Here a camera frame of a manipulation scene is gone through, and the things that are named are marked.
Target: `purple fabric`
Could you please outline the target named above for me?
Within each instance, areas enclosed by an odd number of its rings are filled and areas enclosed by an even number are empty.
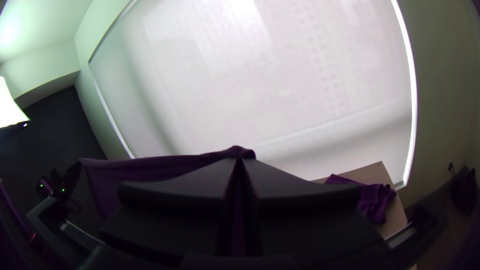
[[[10,211],[10,214],[15,219],[16,224],[21,227],[20,231],[22,232],[25,239],[30,241],[34,233],[28,227],[27,223],[25,223],[24,219],[22,218],[17,208],[15,207],[14,203],[10,199],[10,196],[7,193],[7,190],[5,189],[2,179],[0,179],[0,198],[2,198],[2,200],[5,202],[6,206],[8,207],[8,210]]]
[[[27,256],[16,245],[17,239],[4,223],[0,213],[0,269],[33,270]]]
[[[335,174],[325,181],[325,184],[357,184],[360,186],[360,200],[357,209],[372,224],[385,224],[385,209],[397,196],[389,184],[364,184]]]
[[[255,152],[232,146],[201,155],[173,155],[129,160],[81,158],[98,212],[106,220],[120,205],[117,188],[123,181],[152,182],[168,180],[198,170],[226,158],[255,159]]]

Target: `window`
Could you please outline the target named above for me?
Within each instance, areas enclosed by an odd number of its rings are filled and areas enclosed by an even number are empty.
[[[232,145],[307,180],[383,161],[408,178],[413,58],[395,0],[163,0],[90,61],[133,157]]]

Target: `lamp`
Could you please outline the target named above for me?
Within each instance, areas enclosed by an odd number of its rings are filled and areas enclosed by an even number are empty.
[[[3,143],[27,125],[30,119],[15,103],[5,78],[0,76],[0,141]]]
[[[0,76],[0,128],[29,120],[12,98],[5,78]]]

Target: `cable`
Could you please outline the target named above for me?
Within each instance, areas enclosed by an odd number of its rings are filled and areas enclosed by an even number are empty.
[[[450,174],[451,174],[451,178],[450,178],[450,181],[452,181],[452,179],[455,177],[455,168],[454,168],[454,164],[450,162],[450,165],[448,165],[448,170],[450,171]],[[447,207],[447,198],[448,198],[448,195],[449,195],[449,192],[450,189],[446,186],[445,187],[445,195],[443,195],[443,200],[441,202],[441,205],[440,205],[440,208],[438,209],[439,212],[444,212],[445,211],[445,208]]]

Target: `purple cloth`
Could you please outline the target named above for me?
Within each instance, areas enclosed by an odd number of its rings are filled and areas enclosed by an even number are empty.
[[[389,184],[364,184],[335,174],[325,184],[357,184],[360,186],[360,200],[356,205],[360,213],[372,224],[385,224],[385,209],[397,196]]]
[[[193,172],[226,158],[255,159],[255,152],[232,146],[201,155],[172,155],[128,160],[81,158],[88,184],[100,217],[105,221],[120,205],[117,189],[123,181],[152,182],[168,180]]]
[[[5,189],[5,186],[4,186],[4,183],[3,183],[2,179],[0,179],[0,198],[2,198],[3,201],[5,202],[6,206],[8,207],[8,210],[10,211],[10,214],[14,218],[16,224],[18,226],[20,226],[20,228],[21,228],[20,231],[21,231],[22,235],[25,237],[25,239],[27,241],[30,241],[32,239],[32,236],[34,235],[34,233],[29,228],[27,223],[25,223],[22,215],[20,215],[19,211],[17,210],[14,203],[10,199],[10,196],[7,193],[7,190]]]

